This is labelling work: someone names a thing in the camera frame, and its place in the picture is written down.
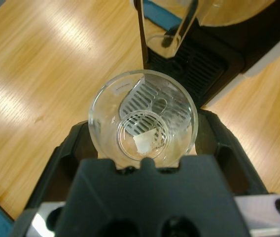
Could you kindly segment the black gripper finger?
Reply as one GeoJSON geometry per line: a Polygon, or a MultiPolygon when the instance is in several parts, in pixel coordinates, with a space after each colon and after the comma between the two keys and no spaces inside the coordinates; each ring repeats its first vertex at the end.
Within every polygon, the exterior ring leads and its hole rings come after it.
{"type": "Polygon", "coordinates": [[[221,122],[218,115],[199,110],[198,120],[196,153],[214,156],[233,194],[238,196],[267,194],[263,181],[240,142],[221,122]]]}
{"type": "Polygon", "coordinates": [[[51,154],[24,209],[37,208],[43,202],[65,201],[81,160],[97,157],[88,121],[74,125],[51,154]]]}

